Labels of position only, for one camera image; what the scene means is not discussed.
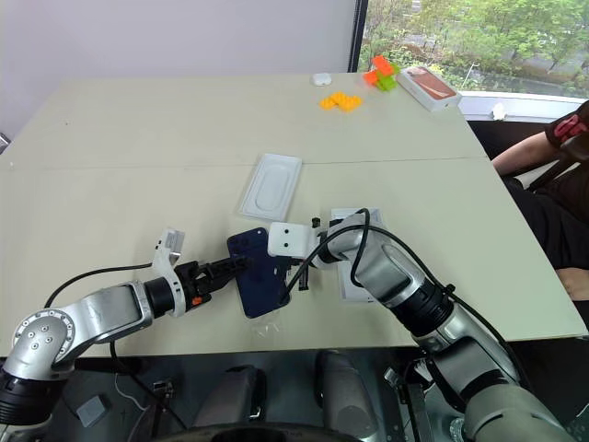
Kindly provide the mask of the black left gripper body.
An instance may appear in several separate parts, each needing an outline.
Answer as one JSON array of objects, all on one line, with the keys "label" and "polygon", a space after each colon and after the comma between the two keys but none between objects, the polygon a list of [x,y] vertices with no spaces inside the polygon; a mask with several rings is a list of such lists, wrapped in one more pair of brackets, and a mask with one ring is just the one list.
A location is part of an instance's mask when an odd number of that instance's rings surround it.
[{"label": "black left gripper body", "polygon": [[212,292],[218,289],[216,284],[220,274],[221,267],[215,263],[199,264],[194,261],[177,267],[186,309],[194,309],[211,301]]}]

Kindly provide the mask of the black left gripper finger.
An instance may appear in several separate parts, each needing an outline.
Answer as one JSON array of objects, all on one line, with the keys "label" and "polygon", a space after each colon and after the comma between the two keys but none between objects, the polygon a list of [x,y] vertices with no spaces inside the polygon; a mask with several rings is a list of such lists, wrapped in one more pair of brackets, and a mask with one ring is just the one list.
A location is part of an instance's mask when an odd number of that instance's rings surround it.
[{"label": "black left gripper finger", "polygon": [[215,269],[219,273],[241,273],[252,264],[252,260],[246,256],[229,257],[215,263]]},{"label": "black left gripper finger", "polygon": [[212,276],[212,289],[221,290],[232,280],[236,279],[244,272],[243,269],[230,269],[216,272]]}]

